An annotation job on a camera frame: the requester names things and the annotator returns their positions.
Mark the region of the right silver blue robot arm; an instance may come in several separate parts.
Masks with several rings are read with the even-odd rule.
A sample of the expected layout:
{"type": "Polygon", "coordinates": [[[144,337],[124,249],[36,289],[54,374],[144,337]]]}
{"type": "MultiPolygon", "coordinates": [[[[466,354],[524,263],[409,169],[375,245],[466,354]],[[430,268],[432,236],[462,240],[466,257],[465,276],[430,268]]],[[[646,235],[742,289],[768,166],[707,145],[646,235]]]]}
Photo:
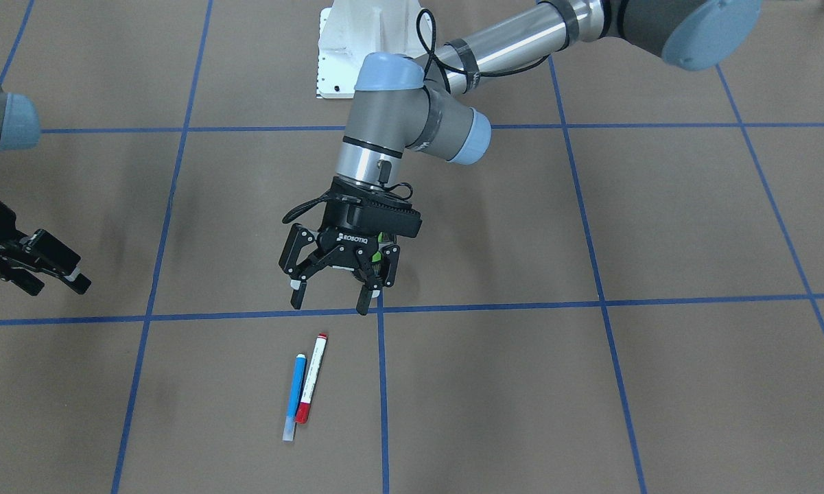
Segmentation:
{"type": "MultiPolygon", "coordinates": [[[[0,151],[32,149],[40,136],[40,119],[32,100],[7,93],[0,82],[0,151]]],[[[91,280],[80,272],[79,254],[45,229],[23,233],[16,219],[16,213],[0,200],[0,279],[38,295],[45,284],[36,273],[45,273],[74,293],[85,294],[91,280]]]]}

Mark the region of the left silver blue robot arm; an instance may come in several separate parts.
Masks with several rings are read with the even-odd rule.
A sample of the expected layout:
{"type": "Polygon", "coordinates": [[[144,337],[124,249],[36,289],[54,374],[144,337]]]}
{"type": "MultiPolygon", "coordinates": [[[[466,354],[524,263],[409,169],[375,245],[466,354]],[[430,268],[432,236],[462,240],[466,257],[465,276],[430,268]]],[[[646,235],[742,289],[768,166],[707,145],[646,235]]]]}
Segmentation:
{"type": "Polygon", "coordinates": [[[290,305],[302,307],[306,285],[327,267],[352,272],[360,282],[361,315],[394,285],[398,238],[416,237],[422,225],[409,197],[396,193],[403,153],[473,165],[490,145],[489,119],[458,102],[459,95],[605,37],[680,69],[708,69],[741,46],[760,10],[760,1],[539,1],[443,46],[434,35],[421,36],[425,53],[416,59],[368,54],[330,187],[283,217],[290,233],[278,265],[290,281],[290,305]]]}

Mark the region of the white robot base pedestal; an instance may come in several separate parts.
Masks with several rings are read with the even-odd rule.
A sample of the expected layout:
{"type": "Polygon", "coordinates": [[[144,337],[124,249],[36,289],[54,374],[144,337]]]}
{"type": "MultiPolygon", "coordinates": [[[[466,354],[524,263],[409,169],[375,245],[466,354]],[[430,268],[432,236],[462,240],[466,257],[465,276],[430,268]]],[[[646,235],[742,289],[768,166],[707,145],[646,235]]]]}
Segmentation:
{"type": "Polygon", "coordinates": [[[368,54],[424,56],[416,19],[419,1],[333,1],[320,11],[316,97],[352,98],[368,54]]]}

